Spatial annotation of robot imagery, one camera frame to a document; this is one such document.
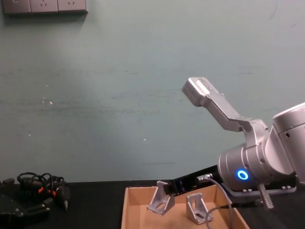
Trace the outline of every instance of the wall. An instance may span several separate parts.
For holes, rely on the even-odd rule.
[[[88,0],[0,19],[0,179],[175,178],[243,142],[186,99],[204,76],[243,115],[304,102],[305,2]]]

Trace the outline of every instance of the electrical socket panel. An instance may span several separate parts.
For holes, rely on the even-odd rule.
[[[59,12],[86,12],[86,0],[58,0]]]
[[[87,13],[86,0],[0,0],[4,14]]]
[[[4,13],[30,13],[30,0],[2,0]]]
[[[58,12],[57,0],[30,0],[32,13]]]

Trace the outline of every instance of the blue led ring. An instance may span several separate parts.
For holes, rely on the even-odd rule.
[[[247,172],[244,171],[244,170],[238,170],[238,171],[237,171],[237,176],[238,176],[238,178],[241,179],[241,180],[247,180],[247,179],[249,178],[249,175],[248,175]]]

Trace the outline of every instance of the cardboard box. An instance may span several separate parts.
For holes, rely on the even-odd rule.
[[[175,206],[164,216],[147,210],[156,187],[129,187],[125,190],[125,200],[122,216],[122,229],[206,229],[206,224],[196,225],[186,216],[186,196],[202,193],[203,200],[208,208],[227,204],[221,190],[213,185],[204,187],[175,198]],[[233,209],[233,228],[249,229],[248,225],[237,211]],[[210,221],[212,229],[228,229],[229,210],[220,209],[212,213]]]

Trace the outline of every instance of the gray cable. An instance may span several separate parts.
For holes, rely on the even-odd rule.
[[[211,178],[207,178],[207,181],[211,181],[212,183],[216,184],[216,185],[220,188],[220,190],[223,192],[225,198],[227,199],[227,201],[228,201],[228,206],[229,206],[229,211],[230,211],[230,227],[229,227],[229,229],[233,229],[233,209],[232,209],[231,201],[230,201],[230,199],[229,199],[229,197],[228,197],[228,194],[225,192],[224,188],[223,188],[217,181],[215,181],[215,180],[213,180],[213,179],[211,179]],[[212,208],[211,210],[209,210],[209,211],[207,212],[205,218],[208,219],[210,213],[211,213],[212,211],[214,211],[214,210],[219,209],[219,208],[220,208],[220,206],[215,207],[215,208]],[[208,228],[208,229],[211,229],[211,227],[210,227],[210,225],[209,225],[209,221],[207,220],[205,223],[206,223],[207,228]]]

